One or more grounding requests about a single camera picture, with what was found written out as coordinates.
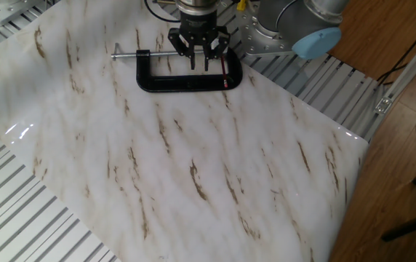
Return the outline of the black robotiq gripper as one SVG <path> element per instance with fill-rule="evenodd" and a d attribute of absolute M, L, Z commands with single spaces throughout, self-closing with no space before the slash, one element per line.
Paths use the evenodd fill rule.
<path fill-rule="evenodd" d="M 191 70 L 196 67 L 194 46 L 203 46 L 204 69 L 208 71 L 209 61 L 223 56 L 231 35 L 226 26 L 217 26 L 217 12 L 206 15 L 180 13 L 180 28 L 170 28 L 168 39 L 180 56 L 188 57 Z"/>

